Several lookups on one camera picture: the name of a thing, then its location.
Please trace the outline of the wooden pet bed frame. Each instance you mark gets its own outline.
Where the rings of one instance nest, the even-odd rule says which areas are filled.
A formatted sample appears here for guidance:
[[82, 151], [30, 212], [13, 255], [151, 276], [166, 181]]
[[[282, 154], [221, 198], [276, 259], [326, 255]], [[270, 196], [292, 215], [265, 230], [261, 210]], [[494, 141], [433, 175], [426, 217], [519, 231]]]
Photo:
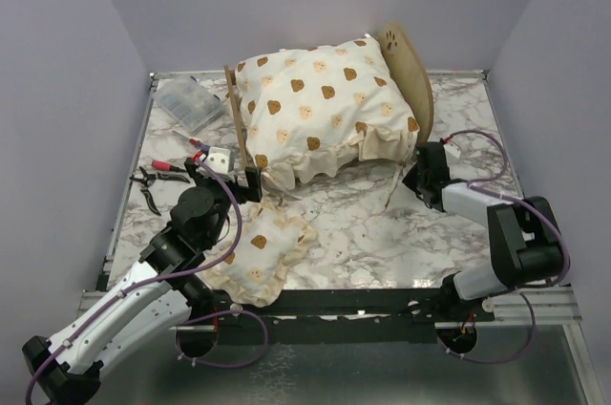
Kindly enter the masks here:
[[[385, 22], [378, 30], [375, 39], [381, 46], [381, 54], [390, 70], [391, 78], [414, 112], [419, 125], [416, 142], [425, 143], [432, 133], [434, 101], [429, 74], [424, 63], [398, 21]], [[223, 70], [228, 89], [226, 96], [231, 104], [242, 167], [252, 167], [255, 163], [246, 150], [240, 102], [235, 94], [236, 70], [230, 65], [224, 65]]]

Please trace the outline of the small bear print pillow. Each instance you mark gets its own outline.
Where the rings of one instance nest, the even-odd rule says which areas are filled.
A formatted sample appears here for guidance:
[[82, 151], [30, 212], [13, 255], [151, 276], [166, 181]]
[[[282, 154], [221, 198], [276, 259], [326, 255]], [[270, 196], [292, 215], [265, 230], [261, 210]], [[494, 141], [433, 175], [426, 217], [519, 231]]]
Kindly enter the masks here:
[[252, 207], [232, 254], [199, 277], [209, 288], [225, 291], [236, 304], [267, 307], [278, 299], [288, 272], [316, 240], [317, 231], [305, 219], [290, 216], [265, 199]]

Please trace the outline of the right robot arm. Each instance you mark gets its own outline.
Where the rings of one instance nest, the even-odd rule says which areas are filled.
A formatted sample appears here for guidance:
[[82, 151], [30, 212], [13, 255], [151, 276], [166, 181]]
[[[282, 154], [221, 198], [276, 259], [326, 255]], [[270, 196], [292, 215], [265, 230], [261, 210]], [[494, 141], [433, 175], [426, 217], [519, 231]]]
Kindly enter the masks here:
[[403, 179], [430, 209], [466, 218], [487, 229], [490, 259], [443, 279], [431, 307], [451, 320], [469, 313], [475, 301], [562, 279], [569, 258], [548, 201], [489, 194], [451, 176], [445, 142], [420, 143], [415, 165]]

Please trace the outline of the large bear print cushion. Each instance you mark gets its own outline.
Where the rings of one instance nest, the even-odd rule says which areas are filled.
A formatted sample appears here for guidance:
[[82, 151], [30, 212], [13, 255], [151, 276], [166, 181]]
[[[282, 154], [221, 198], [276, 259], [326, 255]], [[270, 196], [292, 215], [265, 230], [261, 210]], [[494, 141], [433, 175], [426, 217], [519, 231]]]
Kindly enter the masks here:
[[235, 80], [245, 149], [277, 191], [354, 160], [404, 165], [414, 151], [419, 124], [373, 37], [260, 54]]

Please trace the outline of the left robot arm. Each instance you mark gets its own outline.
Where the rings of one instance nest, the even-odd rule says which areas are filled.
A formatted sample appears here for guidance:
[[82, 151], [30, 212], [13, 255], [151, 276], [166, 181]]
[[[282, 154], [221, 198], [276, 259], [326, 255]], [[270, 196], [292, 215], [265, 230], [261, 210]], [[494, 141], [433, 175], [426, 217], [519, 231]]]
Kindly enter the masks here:
[[32, 375], [27, 403], [39, 387], [53, 404], [85, 404], [131, 353], [164, 330], [200, 323], [212, 313], [214, 294], [198, 275], [219, 260], [204, 254], [219, 241], [230, 213], [261, 200], [261, 171], [245, 168], [247, 184], [241, 186], [210, 159], [188, 159], [185, 168], [193, 185], [116, 285], [65, 329], [25, 343]]

